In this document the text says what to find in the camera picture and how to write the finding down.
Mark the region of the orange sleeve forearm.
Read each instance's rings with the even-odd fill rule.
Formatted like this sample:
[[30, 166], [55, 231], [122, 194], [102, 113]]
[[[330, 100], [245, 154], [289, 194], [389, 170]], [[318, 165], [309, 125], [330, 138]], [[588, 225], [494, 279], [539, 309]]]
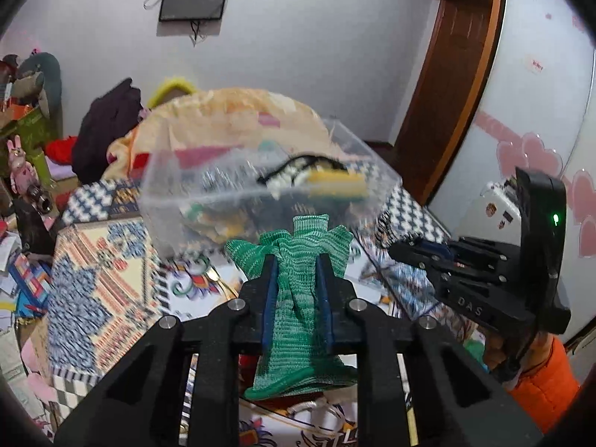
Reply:
[[511, 397], [546, 434], [562, 419], [579, 390], [561, 340], [548, 332], [538, 333], [509, 392]]

